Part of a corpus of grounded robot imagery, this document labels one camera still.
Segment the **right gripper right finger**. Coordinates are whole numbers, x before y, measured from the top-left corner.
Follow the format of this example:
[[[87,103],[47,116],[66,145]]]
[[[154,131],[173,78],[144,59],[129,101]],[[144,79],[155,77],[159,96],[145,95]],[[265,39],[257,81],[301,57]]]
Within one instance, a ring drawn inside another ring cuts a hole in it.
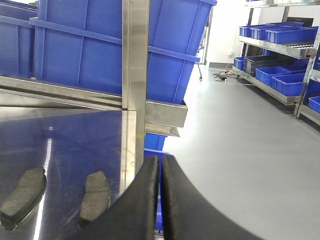
[[[211,205],[173,155],[162,157],[161,206],[166,240],[258,240]]]

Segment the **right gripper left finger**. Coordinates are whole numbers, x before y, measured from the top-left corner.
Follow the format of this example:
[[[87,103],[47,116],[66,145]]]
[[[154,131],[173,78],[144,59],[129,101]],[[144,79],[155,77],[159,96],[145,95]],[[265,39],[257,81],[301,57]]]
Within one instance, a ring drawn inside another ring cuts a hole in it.
[[[146,156],[133,182],[101,216],[69,240],[153,240],[159,192],[159,157]]]

